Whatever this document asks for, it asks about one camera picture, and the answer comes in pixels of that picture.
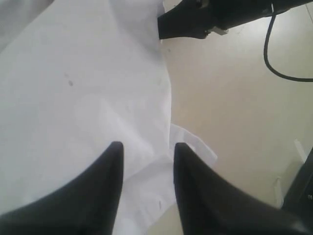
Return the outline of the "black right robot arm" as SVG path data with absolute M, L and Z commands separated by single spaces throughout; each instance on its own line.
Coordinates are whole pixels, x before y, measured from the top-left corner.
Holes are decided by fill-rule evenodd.
M 205 39 L 239 25 L 284 13 L 309 0 L 182 0 L 157 19 L 159 38 Z

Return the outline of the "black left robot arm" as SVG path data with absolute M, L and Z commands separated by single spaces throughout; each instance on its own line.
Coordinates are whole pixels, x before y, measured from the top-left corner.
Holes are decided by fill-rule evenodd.
M 55 192 L 0 217 L 3 235 L 110 235 L 122 192 L 124 148 L 113 142 Z M 174 150 L 174 186 L 186 235 L 310 235 L 313 161 L 293 181 L 281 209 L 234 187 L 185 143 Z

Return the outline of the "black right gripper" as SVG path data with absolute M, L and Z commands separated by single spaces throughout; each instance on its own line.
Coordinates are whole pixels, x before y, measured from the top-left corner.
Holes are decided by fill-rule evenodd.
M 158 17 L 158 34 L 160 39 L 205 39 L 212 31 L 225 35 L 230 28 L 272 13 L 270 0 L 182 0 Z

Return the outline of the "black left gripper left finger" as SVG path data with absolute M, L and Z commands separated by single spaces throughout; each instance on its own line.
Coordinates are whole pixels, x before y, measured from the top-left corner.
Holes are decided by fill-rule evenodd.
M 65 186 L 0 217 L 2 235 L 111 235 L 124 174 L 124 146 L 112 142 Z

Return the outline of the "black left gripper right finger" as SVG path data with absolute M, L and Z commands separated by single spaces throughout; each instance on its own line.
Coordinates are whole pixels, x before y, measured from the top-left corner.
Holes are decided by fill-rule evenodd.
M 210 168 L 188 144 L 174 150 L 174 187 L 185 235 L 311 235 L 298 216 L 265 204 Z

